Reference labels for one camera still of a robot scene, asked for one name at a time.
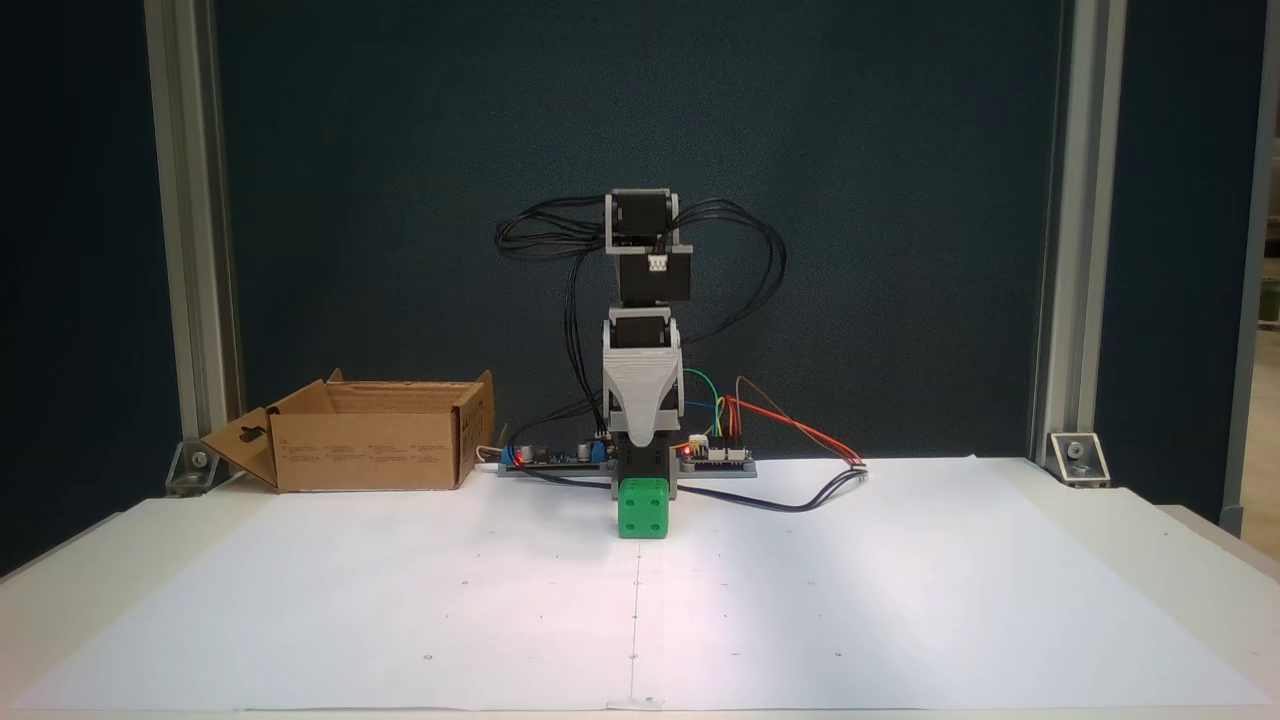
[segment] wire bundle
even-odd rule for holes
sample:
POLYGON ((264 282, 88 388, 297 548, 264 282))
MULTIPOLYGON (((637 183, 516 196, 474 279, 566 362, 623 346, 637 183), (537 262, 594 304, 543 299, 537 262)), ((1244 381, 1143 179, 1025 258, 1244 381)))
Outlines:
POLYGON ((582 219, 557 210, 582 211, 596 205, 604 205, 603 195, 544 200, 498 223, 493 245, 504 258, 532 263, 595 252, 604 247, 604 220, 599 211, 590 214, 600 219, 582 219))
POLYGON ((787 272, 787 246, 782 241, 782 236, 778 234, 778 231, 773 229, 773 225, 756 219, 754 215, 744 210, 737 202, 723 197, 708 197, 707 200, 700 200, 684 208, 680 214, 672 219, 667 232, 658 238, 654 252, 660 254, 667 249, 667 243, 671 241, 673 231, 710 222, 728 223, 755 231, 764 242, 768 259, 764 265, 764 273, 760 275, 760 282, 756 283, 755 290, 751 292, 751 296, 748 297, 746 302, 701 334, 685 336, 685 345, 719 334, 728 327, 763 307, 764 304, 773 297, 773 293, 778 291, 778 287, 782 286, 782 278, 787 272))
POLYGON ((742 495, 736 495, 710 488, 677 486, 681 491, 692 495, 712 497, 716 500, 723 500, 726 502, 736 502, 739 505, 746 505, 749 507, 772 510, 776 512, 808 512, 809 510, 820 507, 828 500, 835 497, 836 493, 840 492, 840 489, 845 487, 845 484, 847 484, 849 482, 859 480, 867 477, 867 464, 863 461, 861 456, 859 456, 851 447, 819 430, 815 430, 814 428, 810 428, 809 425, 805 425, 804 423, 795 420, 794 418, 791 418, 791 415, 787 415, 787 413, 782 410, 782 407, 778 406, 778 404, 774 402, 773 398, 768 396, 768 393, 765 393, 755 383, 753 383, 751 380, 746 379, 742 375, 739 375, 737 380, 733 383, 735 393, 741 392, 742 383, 746 383, 756 393, 759 393, 760 397, 763 397, 769 405, 773 406, 774 410, 777 410, 777 413, 765 410, 764 407, 758 407, 755 405, 751 405, 750 402, 745 402, 741 400, 740 395, 724 396, 724 400, 727 401, 730 407, 728 434, 731 438, 736 438, 739 442, 741 442, 742 439, 741 413, 742 407, 746 407, 753 413, 756 413, 772 420, 777 420, 780 423, 796 428, 797 430, 808 436, 809 439, 814 441, 814 443, 817 443, 818 447, 822 447, 823 450, 832 452, 833 455, 847 462, 849 468, 841 470, 835 478, 828 480, 827 484, 824 484, 822 489, 819 489, 818 493, 814 495, 808 502, 803 502, 800 505, 786 505, 782 502, 774 502, 772 500, 748 497, 742 495))
MULTIPOLYGON (((685 372, 689 373, 689 374, 691 374, 691 375, 698 375, 699 378, 703 379, 704 383, 707 383, 707 387, 710 388, 710 391, 712 391, 712 404, 708 405, 708 407, 712 409, 712 424, 710 424, 709 428, 707 428, 707 433, 705 434, 709 436, 709 437, 719 437, 721 436, 721 421, 719 420, 721 420, 721 411, 724 407, 724 397, 722 397, 721 393, 719 393, 719 391, 716 389, 716 383, 712 382, 710 377, 708 377, 707 373, 704 373, 701 370, 695 370, 692 368, 685 368, 685 372)), ((686 401, 685 405, 695 405, 695 404, 691 404, 691 402, 686 401)))
MULTIPOLYGON (((563 315, 563 331, 564 331, 564 352, 568 354, 568 364, 573 370, 573 379, 577 380, 577 387, 582 391, 582 398, 599 397, 595 389, 591 387, 591 379, 586 374, 586 359, 582 356, 582 336, 579 332, 577 325, 577 275, 582 269, 582 263, 586 261, 586 255, 579 255, 573 260, 573 269, 568 274, 568 290, 564 293, 564 315, 563 315)), ((604 415, 600 411, 599 402, 591 402, 591 415, 595 418, 595 432, 605 433, 609 430, 608 423, 604 421, 604 415)))

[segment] white table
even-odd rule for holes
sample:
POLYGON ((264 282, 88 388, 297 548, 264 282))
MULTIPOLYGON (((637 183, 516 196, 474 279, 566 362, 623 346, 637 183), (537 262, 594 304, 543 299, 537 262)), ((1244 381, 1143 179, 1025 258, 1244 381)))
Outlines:
MULTIPOLYGON (((1280 585, 1265 559, 1238 557, 1233 538, 1175 518, 1125 489, 1060 486, 1024 460, 991 461, 1106 565, 1271 697, 1280 697, 1280 585)), ((187 562, 248 519, 270 491, 242 479, 196 500, 148 500, 0 584, 0 707, 88 642, 118 616, 172 579, 187 562)), ((192 618, 200 623, 200 618, 192 618)), ((291 712, 293 717, 346 719, 371 712, 291 712)), ((123 712, 9 711, 5 717, 132 717, 123 712)), ((275 712, 238 714, 246 719, 275 712)), ((379 711, 385 717, 444 717, 462 712, 379 711)), ((563 714, 485 714, 529 719, 563 714)), ((621 711, 584 714, 620 717, 621 711)), ((746 715, 737 712, 733 715, 746 715)), ((755 716, 790 717, 788 711, 755 716)), ((919 711, 820 712, 824 716, 908 717, 919 711)), ((933 712, 940 717, 992 715, 1053 719, 1280 717, 1280 706, 1074 711, 933 712)), ((169 717, 207 717, 165 714, 169 717)))

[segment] cardboard box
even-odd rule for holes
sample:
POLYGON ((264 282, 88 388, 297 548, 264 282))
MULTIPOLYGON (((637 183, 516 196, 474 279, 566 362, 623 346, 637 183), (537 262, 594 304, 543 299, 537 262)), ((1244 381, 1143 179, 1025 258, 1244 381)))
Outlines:
POLYGON ((493 442, 493 375, 346 382, 334 370, 204 439, 279 492, 453 489, 493 442))

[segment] green dice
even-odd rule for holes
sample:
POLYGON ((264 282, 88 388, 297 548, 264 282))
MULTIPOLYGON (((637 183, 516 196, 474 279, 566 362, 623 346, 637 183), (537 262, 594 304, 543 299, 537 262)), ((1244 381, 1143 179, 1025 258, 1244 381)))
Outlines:
POLYGON ((667 537, 667 496, 663 478, 627 478, 618 486, 618 537, 667 537))

